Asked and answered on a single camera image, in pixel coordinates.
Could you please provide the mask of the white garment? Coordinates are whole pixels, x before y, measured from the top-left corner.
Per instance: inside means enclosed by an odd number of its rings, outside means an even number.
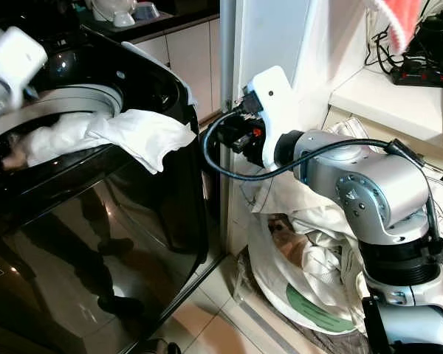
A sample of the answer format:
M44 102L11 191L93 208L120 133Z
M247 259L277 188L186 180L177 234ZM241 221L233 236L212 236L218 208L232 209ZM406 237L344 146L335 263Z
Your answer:
M116 145L151 174L164 171L164 156L188 146L197 135L190 125L164 114L128 109L122 114L63 114L50 127L36 128L19 139L13 152L36 166L66 154Z

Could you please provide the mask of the cream clothes pile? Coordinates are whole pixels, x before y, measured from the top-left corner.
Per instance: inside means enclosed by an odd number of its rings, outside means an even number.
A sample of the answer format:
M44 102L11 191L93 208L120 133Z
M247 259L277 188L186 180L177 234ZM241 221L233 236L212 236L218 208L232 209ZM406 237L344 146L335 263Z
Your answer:
M298 274L296 288L326 307L357 307L367 296L363 260L342 209L289 174L259 182L250 193L252 212L284 216L275 246Z

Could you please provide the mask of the black top-load washing machine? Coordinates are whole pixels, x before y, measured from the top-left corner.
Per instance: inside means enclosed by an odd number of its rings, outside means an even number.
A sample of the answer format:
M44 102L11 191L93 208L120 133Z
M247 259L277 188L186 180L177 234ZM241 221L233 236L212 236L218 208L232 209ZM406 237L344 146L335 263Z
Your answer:
M213 233L194 139L144 167L65 128L155 114L197 131L183 81L86 28L39 38L32 97L0 118L0 354L177 352L153 344Z

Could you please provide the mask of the white kitchen cabinet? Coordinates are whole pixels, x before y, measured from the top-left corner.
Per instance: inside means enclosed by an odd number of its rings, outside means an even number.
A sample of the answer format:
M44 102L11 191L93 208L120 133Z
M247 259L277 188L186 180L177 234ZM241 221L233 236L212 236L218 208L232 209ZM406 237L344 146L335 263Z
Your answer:
M200 122L222 107L219 64L219 20L205 21L153 39L155 57L191 88Z

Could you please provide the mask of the small grey bowl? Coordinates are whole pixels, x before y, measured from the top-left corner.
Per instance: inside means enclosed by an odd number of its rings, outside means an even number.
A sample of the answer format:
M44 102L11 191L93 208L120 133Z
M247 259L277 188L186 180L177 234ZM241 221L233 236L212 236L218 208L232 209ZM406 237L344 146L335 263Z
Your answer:
M155 21L163 17L163 13L153 2L137 2L134 19L138 21Z

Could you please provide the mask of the white laundry bag green label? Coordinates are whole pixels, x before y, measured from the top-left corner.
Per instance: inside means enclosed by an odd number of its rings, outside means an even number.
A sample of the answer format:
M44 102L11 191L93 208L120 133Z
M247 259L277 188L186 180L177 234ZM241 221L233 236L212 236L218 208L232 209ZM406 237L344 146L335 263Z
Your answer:
M319 305L302 294L295 286L298 274L288 269L288 263L275 246L275 234L285 229L284 216L256 215L252 212L252 189L261 181L244 182L241 185L243 199L258 227L248 238L247 250L251 271L262 293L289 320L300 326L329 335L363 333L365 316L361 301L359 306L336 309Z

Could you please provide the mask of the black power strip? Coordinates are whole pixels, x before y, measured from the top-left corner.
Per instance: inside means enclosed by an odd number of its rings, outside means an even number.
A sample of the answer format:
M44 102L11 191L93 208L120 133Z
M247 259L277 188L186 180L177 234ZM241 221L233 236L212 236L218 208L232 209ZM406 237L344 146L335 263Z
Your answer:
M389 75L394 85L443 89L443 71L430 64L406 61L400 67L391 70Z

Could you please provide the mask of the red and white cloth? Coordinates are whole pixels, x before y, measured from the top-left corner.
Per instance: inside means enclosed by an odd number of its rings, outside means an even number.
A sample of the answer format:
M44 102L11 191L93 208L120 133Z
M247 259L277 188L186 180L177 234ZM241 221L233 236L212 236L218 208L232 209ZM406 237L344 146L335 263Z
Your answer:
M389 21L391 54L401 55L415 35L425 0L368 0L368 7Z

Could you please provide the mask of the silver door frame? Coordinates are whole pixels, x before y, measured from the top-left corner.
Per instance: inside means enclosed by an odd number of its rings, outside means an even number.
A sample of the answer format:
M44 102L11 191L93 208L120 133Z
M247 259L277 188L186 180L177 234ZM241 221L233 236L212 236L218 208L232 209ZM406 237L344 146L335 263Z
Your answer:
M219 0L219 98L221 107L229 111L235 100L235 32L236 0ZM238 255L246 246L246 236L239 225L238 214L241 207L235 202L236 180L226 179L224 187L225 245L232 255Z

